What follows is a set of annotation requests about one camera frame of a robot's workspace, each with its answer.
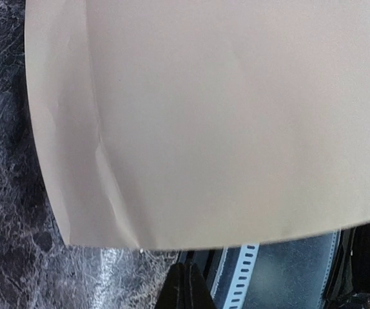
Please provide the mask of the brown paper bag white handles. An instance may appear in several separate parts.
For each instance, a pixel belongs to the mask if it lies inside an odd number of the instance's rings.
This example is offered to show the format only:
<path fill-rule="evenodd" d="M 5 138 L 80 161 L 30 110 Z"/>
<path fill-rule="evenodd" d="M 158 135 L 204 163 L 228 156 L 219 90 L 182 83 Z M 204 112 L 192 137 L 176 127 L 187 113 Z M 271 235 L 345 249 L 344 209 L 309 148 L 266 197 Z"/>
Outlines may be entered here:
<path fill-rule="evenodd" d="M 27 1 L 68 245 L 195 249 L 370 221 L 370 1 Z"/>

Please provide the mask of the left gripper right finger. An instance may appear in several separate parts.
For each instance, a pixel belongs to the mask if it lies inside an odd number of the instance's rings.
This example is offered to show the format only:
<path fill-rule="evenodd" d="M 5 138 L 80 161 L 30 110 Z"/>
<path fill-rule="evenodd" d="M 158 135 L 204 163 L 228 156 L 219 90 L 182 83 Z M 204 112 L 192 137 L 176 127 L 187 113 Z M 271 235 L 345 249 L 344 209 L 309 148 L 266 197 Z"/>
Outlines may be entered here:
<path fill-rule="evenodd" d="M 196 264 L 185 264 L 184 307 L 191 309 L 216 309 L 206 282 Z"/>

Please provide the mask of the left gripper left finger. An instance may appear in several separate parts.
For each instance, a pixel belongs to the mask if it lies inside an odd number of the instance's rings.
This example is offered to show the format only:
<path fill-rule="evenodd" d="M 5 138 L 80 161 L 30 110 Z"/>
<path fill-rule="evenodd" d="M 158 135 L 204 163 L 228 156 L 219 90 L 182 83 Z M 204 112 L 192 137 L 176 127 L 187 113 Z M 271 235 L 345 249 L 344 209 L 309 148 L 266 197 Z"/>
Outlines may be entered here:
<path fill-rule="evenodd" d="M 176 263 L 167 273 L 157 300 L 157 309 L 184 309 L 186 265 Z"/>

